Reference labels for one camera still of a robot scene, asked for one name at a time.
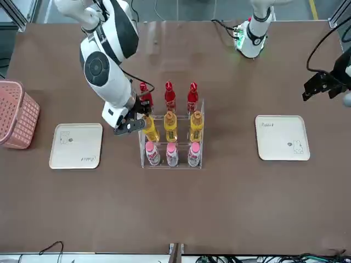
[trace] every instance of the pink bottle cap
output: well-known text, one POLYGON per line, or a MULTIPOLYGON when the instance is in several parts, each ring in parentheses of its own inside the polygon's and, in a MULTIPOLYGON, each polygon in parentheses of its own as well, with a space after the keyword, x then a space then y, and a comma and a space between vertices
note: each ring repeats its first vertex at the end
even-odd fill
POLYGON ((176 150, 176 144, 173 142, 169 142, 167 144, 167 152, 174 152, 176 150))
POLYGON ((145 145, 146 151, 152 152, 154 149, 154 144, 151 141, 148 141, 145 145))
POLYGON ((192 92, 196 92, 197 91, 197 84, 195 82, 192 82, 190 85, 190 90, 192 92))
POLYGON ((172 83, 170 81, 166 82, 166 90, 170 92, 173 89, 172 83))
POLYGON ((193 152, 199 152, 199 150, 200 150, 200 144, 199 144, 198 142, 193 142, 193 143, 191 144, 191 150, 192 150, 193 152))

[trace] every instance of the bottle rack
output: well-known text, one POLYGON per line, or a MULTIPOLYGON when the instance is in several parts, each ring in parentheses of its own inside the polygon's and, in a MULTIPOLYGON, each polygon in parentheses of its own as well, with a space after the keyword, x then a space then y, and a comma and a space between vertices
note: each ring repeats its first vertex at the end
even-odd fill
POLYGON ((163 118, 164 115, 151 115, 154 118, 154 123, 156 129, 160 132, 160 141, 154 142, 156 145, 158 152, 161 156, 160 164, 157 166, 152 166, 149 163, 149 160, 146 156, 145 152, 145 144, 148 141, 145 134, 142 130, 138 131, 139 133, 139 147, 140 147, 140 160, 141 160, 141 167, 143 168, 150 168, 150 169, 201 169, 203 165, 203 135, 205 131, 205 105, 204 100, 198 102, 198 107, 200 106, 200 111, 202 113, 202 120, 203 120, 203 130, 202 130, 202 138, 200 141, 200 161, 198 166, 192 167, 188 164, 188 152, 191 145, 189 140, 190 137, 190 116, 188 115, 177 115, 177 129, 178 129, 178 138, 177 138, 177 150, 178 150, 178 157, 179 162, 178 165, 175 167, 170 167, 167 163, 166 159, 166 148, 167 148, 167 140, 166 140, 166 132, 165 128, 163 127, 163 118))

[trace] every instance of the brown table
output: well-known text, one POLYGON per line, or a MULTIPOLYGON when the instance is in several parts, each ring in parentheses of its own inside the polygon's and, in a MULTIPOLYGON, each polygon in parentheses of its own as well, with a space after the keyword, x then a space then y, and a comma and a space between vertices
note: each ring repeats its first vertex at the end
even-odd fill
MULTIPOLYGON (((100 114, 103 102, 84 80, 79 25, 28 25, 16 39, 8 77, 23 82, 40 104, 32 145, 0 150, 0 251, 39 251, 57 240, 65 251, 299 254, 351 249, 351 121, 342 96, 303 102, 312 74, 305 62, 329 29, 322 22, 274 22, 255 60, 233 51, 211 22, 139 25, 138 52, 123 67, 156 86, 163 113, 171 80, 179 113, 192 81, 205 98, 204 168, 140 167, 137 133, 115 137, 100 114), (264 162, 256 115, 304 118, 311 158, 264 162), (51 170, 59 123, 104 126, 95 170, 51 170)), ((312 66, 332 69, 340 55, 332 35, 312 66)))

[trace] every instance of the pink basket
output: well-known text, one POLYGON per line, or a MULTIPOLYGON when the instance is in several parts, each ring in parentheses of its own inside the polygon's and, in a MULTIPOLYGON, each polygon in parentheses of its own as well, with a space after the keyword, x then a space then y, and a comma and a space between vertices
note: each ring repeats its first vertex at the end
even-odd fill
POLYGON ((39 115, 39 105, 22 85, 0 81, 0 145, 25 149, 31 144, 39 115))

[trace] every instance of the white tray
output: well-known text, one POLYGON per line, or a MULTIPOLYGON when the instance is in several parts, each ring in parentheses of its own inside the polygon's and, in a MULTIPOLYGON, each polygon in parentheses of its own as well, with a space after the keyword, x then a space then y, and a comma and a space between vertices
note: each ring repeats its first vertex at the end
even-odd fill
POLYGON ((265 161, 307 161, 305 124, 300 116, 259 115, 255 120, 258 154, 265 161))
POLYGON ((59 124, 49 165, 52 169, 94 169, 100 162, 103 127, 99 123, 59 124))

